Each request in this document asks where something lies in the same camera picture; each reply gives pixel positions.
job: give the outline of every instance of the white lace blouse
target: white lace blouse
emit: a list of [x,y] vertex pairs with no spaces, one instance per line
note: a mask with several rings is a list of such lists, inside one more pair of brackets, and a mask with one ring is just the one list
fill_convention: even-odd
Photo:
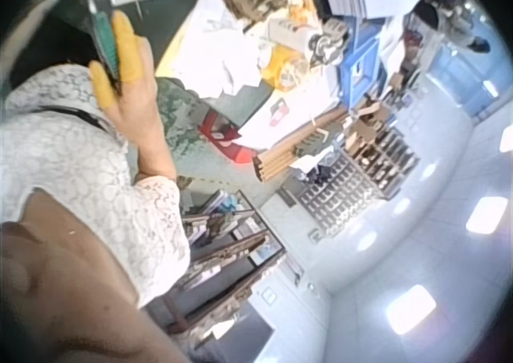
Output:
[[[81,109],[106,129],[41,107]],[[0,126],[1,217],[17,221],[41,188],[111,250],[139,293],[139,307],[185,273],[189,247],[179,191],[162,176],[132,184],[127,143],[98,109],[85,67],[52,67],[11,92]]]

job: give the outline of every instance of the fluorescent light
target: fluorescent light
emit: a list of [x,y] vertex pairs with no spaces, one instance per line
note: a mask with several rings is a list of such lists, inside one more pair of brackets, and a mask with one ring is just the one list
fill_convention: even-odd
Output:
[[503,131],[503,137],[500,140],[499,150],[501,152],[513,151],[513,124]]
[[378,234],[376,232],[371,232],[363,236],[360,242],[358,243],[357,250],[361,252],[365,251],[366,249],[369,249],[369,247],[372,244],[374,244],[374,241],[376,241],[376,237],[378,237]]
[[498,196],[483,197],[476,204],[466,228],[470,232],[490,235],[495,231],[506,211],[507,199]]
[[428,165],[426,168],[424,168],[424,171],[422,171],[422,175],[420,176],[420,181],[424,181],[428,177],[434,174],[434,170],[436,169],[436,163],[432,163]]
[[484,80],[483,85],[487,89],[487,91],[490,92],[490,95],[492,95],[494,98],[499,96],[499,93],[497,92],[497,88],[495,88],[495,85],[491,81]]
[[395,215],[401,215],[410,206],[410,199],[403,198],[394,208]]
[[417,284],[386,308],[386,317],[393,331],[404,335],[423,321],[434,309],[436,302],[427,290]]

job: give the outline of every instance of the lace sleeve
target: lace sleeve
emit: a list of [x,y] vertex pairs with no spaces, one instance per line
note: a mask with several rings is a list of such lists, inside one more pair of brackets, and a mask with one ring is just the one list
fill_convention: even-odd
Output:
[[142,224],[150,239],[148,253],[153,259],[153,277],[151,279],[151,297],[139,299],[139,305],[145,305],[154,297],[166,293],[187,270],[190,250],[180,218],[180,192],[175,182],[163,177],[153,176],[135,184],[139,197],[143,199],[143,212],[136,212],[147,223]]

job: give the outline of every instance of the black strap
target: black strap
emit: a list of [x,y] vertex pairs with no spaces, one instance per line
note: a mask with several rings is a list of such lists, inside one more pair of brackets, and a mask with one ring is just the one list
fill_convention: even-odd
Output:
[[37,111],[34,111],[33,113],[41,113],[45,111],[52,111],[57,113],[62,113],[64,115],[72,115],[76,116],[79,119],[85,121],[86,123],[89,123],[93,127],[97,127],[101,129],[102,131],[105,131],[105,128],[103,128],[98,120],[91,116],[89,113],[82,111],[80,109],[66,109],[66,108],[59,108],[59,107],[44,107],[44,109],[39,109]]

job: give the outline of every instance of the hand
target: hand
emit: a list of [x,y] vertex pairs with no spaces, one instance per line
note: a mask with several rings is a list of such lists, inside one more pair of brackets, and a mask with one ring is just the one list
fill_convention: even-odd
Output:
[[97,61],[89,64],[93,90],[116,130],[138,147],[148,147],[164,135],[156,104],[151,47],[147,39],[134,34],[130,20],[119,10],[112,16],[112,29],[119,57],[121,96],[112,89],[107,73]]

